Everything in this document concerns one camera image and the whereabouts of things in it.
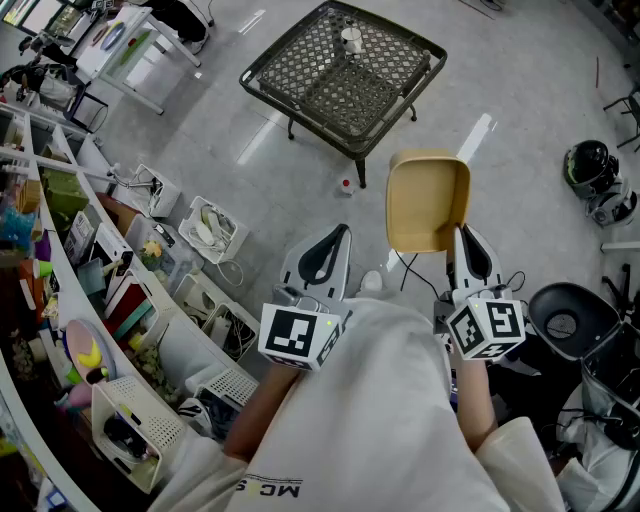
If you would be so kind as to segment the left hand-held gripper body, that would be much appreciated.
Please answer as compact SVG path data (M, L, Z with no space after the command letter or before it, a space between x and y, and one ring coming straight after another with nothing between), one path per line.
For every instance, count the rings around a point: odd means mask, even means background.
M348 278L345 272L312 284L284 272L262 308L259 353L279 365L320 370L353 315L344 301Z

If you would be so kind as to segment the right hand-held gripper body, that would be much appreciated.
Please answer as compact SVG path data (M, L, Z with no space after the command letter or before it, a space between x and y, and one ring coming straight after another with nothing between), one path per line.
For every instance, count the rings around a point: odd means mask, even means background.
M521 302L505 284L444 293L434 304L434 330L463 360L499 360L526 338Z

